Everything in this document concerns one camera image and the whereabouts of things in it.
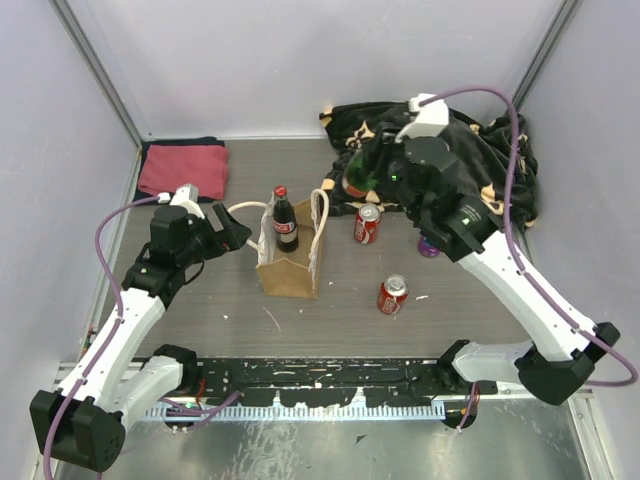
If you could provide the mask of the green glass bottle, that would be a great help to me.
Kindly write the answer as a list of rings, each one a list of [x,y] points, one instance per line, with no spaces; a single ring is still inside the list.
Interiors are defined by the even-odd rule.
[[[342,175],[343,191],[354,198],[364,198],[378,184],[380,155],[358,150],[349,160]]]

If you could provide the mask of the glass cola bottle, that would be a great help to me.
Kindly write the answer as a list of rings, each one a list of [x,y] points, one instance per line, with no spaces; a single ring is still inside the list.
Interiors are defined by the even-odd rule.
[[[299,246],[297,220],[294,208],[288,200],[285,186],[274,188],[273,228],[276,234],[276,245],[283,253],[292,253]]]

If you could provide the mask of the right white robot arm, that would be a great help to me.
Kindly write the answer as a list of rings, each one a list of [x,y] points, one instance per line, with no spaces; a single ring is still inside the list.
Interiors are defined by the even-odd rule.
[[[516,344],[456,341],[437,361],[440,385],[459,394],[473,382],[518,383],[547,404],[562,404],[619,340],[618,329],[574,310],[508,244],[501,218],[461,192],[462,163],[443,140],[399,133],[381,128],[364,145],[367,177],[389,190],[426,241],[480,280],[529,336]]]

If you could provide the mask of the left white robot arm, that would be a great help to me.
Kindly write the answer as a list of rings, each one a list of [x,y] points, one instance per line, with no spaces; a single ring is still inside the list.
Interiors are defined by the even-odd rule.
[[[40,390],[31,415],[45,478],[55,460],[102,474],[120,455],[127,430],[164,395],[194,393],[197,355],[163,345],[128,381],[122,379],[142,340],[189,283],[187,270],[241,249],[252,231],[222,204],[213,207],[215,229],[197,204],[158,207],[150,239],[122,283],[111,284],[115,307],[76,367],[53,392]]]

